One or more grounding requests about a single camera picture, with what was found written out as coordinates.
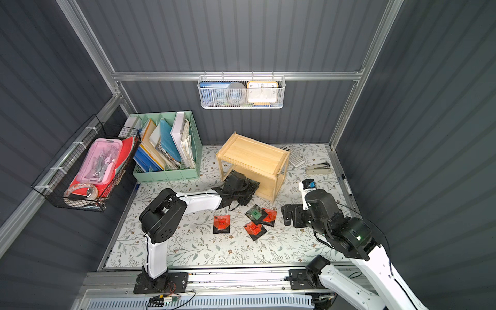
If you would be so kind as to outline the green tea bag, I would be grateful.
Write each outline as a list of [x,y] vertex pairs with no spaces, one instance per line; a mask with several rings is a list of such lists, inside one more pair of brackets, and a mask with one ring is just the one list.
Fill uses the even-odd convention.
[[255,225],[261,224],[264,221],[264,219],[268,216],[265,210],[262,207],[258,206],[257,204],[253,205],[248,211],[246,211],[245,215]]

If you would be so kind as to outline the red tea bag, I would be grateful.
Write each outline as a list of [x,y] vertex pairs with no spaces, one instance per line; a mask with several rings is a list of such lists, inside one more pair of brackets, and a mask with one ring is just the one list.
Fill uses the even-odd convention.
[[215,216],[213,218],[213,233],[222,234],[231,232],[231,216]]
[[262,220],[262,224],[265,226],[274,227],[277,217],[277,211],[268,208],[263,208],[262,210],[266,214],[266,217]]
[[254,222],[245,224],[244,229],[253,241],[258,240],[267,232],[267,229],[262,224],[255,224]]

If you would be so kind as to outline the red tea bag bottom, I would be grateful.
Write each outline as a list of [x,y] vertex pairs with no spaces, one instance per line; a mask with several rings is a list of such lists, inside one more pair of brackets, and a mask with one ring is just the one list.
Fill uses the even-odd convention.
[[258,240],[267,232],[267,229],[262,224],[255,224],[254,222],[245,224],[244,229],[253,241]]

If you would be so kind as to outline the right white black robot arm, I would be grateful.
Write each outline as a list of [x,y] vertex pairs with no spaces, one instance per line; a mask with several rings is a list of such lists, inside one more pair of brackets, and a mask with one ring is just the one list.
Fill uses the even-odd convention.
[[303,203],[282,206],[282,214],[287,226],[310,228],[315,236],[321,235],[321,243],[350,259],[373,286],[372,291],[364,288],[318,255],[304,269],[290,270],[292,289],[326,288],[356,309],[425,309],[367,223],[344,216],[328,192],[305,190]]

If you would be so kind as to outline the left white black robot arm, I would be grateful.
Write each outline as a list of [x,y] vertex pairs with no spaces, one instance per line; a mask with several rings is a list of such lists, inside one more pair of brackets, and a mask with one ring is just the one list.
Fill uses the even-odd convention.
[[147,241],[144,273],[153,280],[167,274],[168,240],[185,215],[223,209],[233,202],[247,205],[259,187],[260,182],[233,171],[221,186],[207,191],[187,194],[175,192],[171,188],[164,189],[139,216]]

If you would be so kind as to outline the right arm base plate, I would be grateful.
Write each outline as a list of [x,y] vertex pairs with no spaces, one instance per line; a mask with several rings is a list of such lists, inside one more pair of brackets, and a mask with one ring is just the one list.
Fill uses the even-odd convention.
[[290,269],[288,277],[292,290],[322,288],[319,276],[310,269]]

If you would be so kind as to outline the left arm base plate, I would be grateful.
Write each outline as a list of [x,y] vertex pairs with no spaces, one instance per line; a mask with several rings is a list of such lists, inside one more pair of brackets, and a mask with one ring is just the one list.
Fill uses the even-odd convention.
[[134,285],[134,294],[169,294],[186,292],[189,279],[188,273],[166,272],[156,279],[152,279],[146,272],[142,271]]

